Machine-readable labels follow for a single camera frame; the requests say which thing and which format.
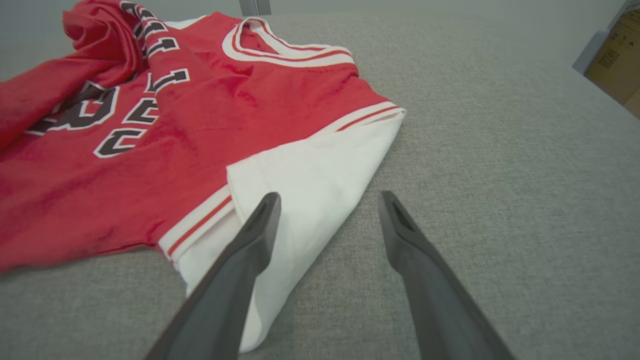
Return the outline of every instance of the white sleeve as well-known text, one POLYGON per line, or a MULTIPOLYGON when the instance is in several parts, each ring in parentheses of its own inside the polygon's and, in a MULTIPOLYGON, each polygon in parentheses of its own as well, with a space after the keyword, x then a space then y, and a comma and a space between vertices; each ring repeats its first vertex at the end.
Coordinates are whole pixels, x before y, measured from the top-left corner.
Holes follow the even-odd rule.
POLYGON ((175 265, 190 292, 262 197, 280 194, 282 212, 273 254, 255 281, 241 352, 264 340, 291 290, 355 209, 404 114, 400 110, 390 119, 281 145, 227 167, 234 209, 189 246, 175 265))

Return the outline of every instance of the gray wall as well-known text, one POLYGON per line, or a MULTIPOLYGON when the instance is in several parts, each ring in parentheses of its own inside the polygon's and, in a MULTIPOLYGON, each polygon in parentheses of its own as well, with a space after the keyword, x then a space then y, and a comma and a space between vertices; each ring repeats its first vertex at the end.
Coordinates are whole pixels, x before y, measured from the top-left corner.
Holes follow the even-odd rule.
MULTIPOLYGON (((76 0, 24 0, 0 3, 3 48, 37 42, 62 32, 62 10, 76 0)), ((219 11, 241 16, 238 0, 140 0, 163 20, 185 20, 219 11)), ((514 24, 522 41, 533 42, 567 65, 592 34, 608 25, 624 0, 271 0, 273 14, 317 12, 424 12, 485 17, 514 24)))
POLYGON ((424 12, 445 16, 484 17, 515 25, 523 41, 567 65, 573 64, 589 39, 609 22, 624 0, 271 0, 271 12, 424 12))
MULTIPOLYGON (((0 0, 0 45, 38 42, 62 32, 62 11, 78 0, 0 0)), ((240 17, 238 0, 138 0, 166 21, 188 20, 212 12, 240 17)))

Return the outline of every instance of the white fabric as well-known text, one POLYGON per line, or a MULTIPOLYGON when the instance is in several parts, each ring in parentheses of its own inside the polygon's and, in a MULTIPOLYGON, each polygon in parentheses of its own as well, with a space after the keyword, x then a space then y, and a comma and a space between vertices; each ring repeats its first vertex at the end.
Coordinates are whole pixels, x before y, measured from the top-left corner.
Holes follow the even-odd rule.
POLYGON ((227 167, 233 210, 194 241, 175 267, 191 293, 262 197, 280 194, 273 254, 255 282, 241 352, 264 340, 291 290, 360 201, 403 118, 404 110, 397 109, 391 119, 281 145, 227 167))
POLYGON ((311 45, 291 45, 271 33, 267 23, 258 17, 249 17, 231 29, 222 40, 222 50, 237 61, 264 61, 288 67, 324 67, 339 63, 353 63, 349 50, 339 46, 319 45, 322 50, 304 50, 311 45), (248 23, 249 29, 260 36, 267 44, 275 46, 278 54, 265 53, 253 49, 245 49, 240 37, 243 26, 248 23))

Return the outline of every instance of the red fabric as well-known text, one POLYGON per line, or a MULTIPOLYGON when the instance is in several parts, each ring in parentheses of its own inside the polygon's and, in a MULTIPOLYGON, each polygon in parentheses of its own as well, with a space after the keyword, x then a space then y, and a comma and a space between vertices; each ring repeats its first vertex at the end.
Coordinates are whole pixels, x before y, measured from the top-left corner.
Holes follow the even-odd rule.
MULTIPOLYGON (((84 1, 65 12, 77 51, 0 84, 0 270, 153 247, 226 183, 227 165, 386 101, 353 64, 230 59, 221 43, 240 20, 220 13, 136 40, 139 20, 119 3, 84 1), (147 61, 141 46, 148 51, 163 37, 179 49, 147 61), (149 73, 157 81, 179 69, 188 69, 188 81, 147 91, 149 73), (83 100, 86 81, 111 90, 73 101, 83 100), (155 99, 143 114, 155 121, 123 123, 142 98, 155 99), (71 113, 80 115, 67 128, 42 130, 71 113), (94 113, 107 115, 85 123, 94 113), (123 129, 139 137, 116 143, 123 129), (101 146, 132 148, 100 158, 101 146)), ((241 41, 274 53, 250 31, 241 41)))

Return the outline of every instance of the folded fabric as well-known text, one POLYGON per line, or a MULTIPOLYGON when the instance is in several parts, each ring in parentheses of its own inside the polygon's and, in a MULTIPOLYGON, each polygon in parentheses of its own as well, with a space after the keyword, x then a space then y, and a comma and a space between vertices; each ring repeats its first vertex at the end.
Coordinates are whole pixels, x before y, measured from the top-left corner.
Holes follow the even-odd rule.
POLYGON ((0 84, 0 270, 147 246, 190 291, 278 191, 241 345, 256 347, 404 110, 358 78, 347 49, 288 44, 258 18, 164 23, 87 0, 64 27, 74 54, 0 84))

